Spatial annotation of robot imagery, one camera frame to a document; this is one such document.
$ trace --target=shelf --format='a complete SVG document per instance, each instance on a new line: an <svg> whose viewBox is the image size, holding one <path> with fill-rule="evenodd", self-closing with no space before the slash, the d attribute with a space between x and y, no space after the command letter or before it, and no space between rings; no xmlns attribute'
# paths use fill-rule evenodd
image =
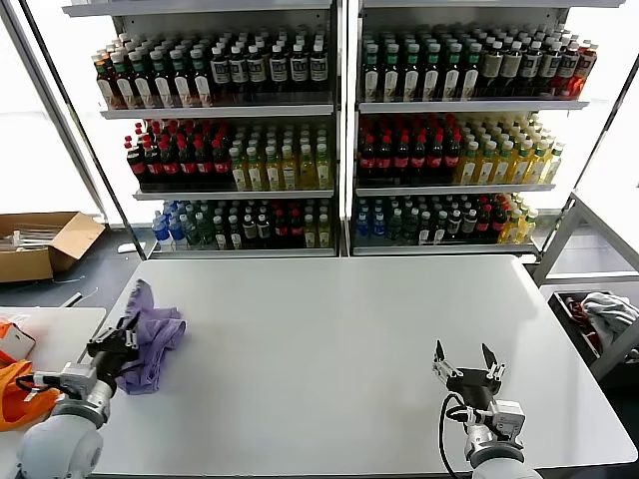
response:
<svg viewBox="0 0 639 479"><path fill-rule="evenodd" d="M246 12L263 10L325 10L330 0L120 0L62 7L70 17L122 17L203 12Z"/></svg>
<svg viewBox="0 0 639 479"><path fill-rule="evenodd" d="M359 112L364 115L426 112L536 112L539 110L581 110L588 103L579 100L360 103Z"/></svg>
<svg viewBox="0 0 639 479"><path fill-rule="evenodd" d="M443 244L425 246L356 246L355 256L406 256L434 254L539 254L530 244Z"/></svg>
<svg viewBox="0 0 639 479"><path fill-rule="evenodd" d="M264 105L212 108L156 108L149 110L106 110L100 112L107 120L163 120L169 118L263 118L317 117L331 115L332 104L323 105Z"/></svg>
<svg viewBox="0 0 639 479"><path fill-rule="evenodd" d="M332 257L336 256L332 247L312 249L229 249L153 251L149 259L231 259L246 257Z"/></svg>
<svg viewBox="0 0 639 479"><path fill-rule="evenodd" d="M549 192L554 185L448 185L440 187L356 188L358 197L402 197L406 195L477 195L483 193Z"/></svg>
<svg viewBox="0 0 639 479"><path fill-rule="evenodd" d="M363 0L364 8L418 7L602 7L617 8L626 0Z"/></svg>
<svg viewBox="0 0 639 479"><path fill-rule="evenodd" d="M332 198L333 190L303 190L296 192L153 192L137 191L133 198L142 202L155 200L287 200L304 198Z"/></svg>

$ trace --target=white tabletop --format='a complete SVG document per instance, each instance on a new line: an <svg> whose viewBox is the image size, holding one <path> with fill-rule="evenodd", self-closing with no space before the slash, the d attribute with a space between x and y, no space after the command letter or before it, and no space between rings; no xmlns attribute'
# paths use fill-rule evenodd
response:
<svg viewBox="0 0 639 479"><path fill-rule="evenodd" d="M0 318L12 319L36 339L27 358L34 370L49 372L80 359L106 313L102 307L0 307ZM0 432L0 477L15 463L27 429Z"/></svg>
<svg viewBox="0 0 639 479"><path fill-rule="evenodd" d="M535 468L632 462L623 426L511 256L151 260L140 277L187 335L161 390L116 394L97 474L424 474L444 471L435 342L507 364L498 398L526 413ZM446 428L456 470L465 437Z"/></svg>

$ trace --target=cardboard box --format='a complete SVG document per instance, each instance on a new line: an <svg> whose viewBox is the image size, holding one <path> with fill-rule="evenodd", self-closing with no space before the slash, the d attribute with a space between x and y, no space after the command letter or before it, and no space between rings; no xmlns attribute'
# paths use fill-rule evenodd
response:
<svg viewBox="0 0 639 479"><path fill-rule="evenodd" d="M17 225L62 227L49 247L25 251L0 251L0 282L48 279L66 271L80 259L104 231L104 226L82 213L28 213L0 215L0 235L6 237Z"/></svg>

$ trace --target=orange bag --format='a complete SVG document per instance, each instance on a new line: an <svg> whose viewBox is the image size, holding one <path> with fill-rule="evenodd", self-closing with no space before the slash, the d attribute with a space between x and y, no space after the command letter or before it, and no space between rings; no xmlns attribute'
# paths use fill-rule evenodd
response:
<svg viewBox="0 0 639 479"><path fill-rule="evenodd" d="M57 389L36 394L25 402L29 394L18 387L16 378L31 374L31 362L18 361L0 369L0 431L8 431L29 424L45 412L51 410L60 395Z"/></svg>

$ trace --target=cable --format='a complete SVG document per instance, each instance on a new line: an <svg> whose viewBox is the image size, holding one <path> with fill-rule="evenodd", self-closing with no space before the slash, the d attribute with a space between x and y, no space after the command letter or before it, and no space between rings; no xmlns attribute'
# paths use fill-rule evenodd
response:
<svg viewBox="0 0 639 479"><path fill-rule="evenodd" d="M441 456L441 461L443 462L446 471L453 479L459 479L459 477L454 473L452 467L450 467L450 463L446 458L446 451L443 448L443 422L446 418L446 408L448 407L448 403L451 399L456 400L459 403L459 406L463 406L463 403L459 400L456 394L450 393L446 396L441 404L441 413L439 414L439 455Z"/></svg>

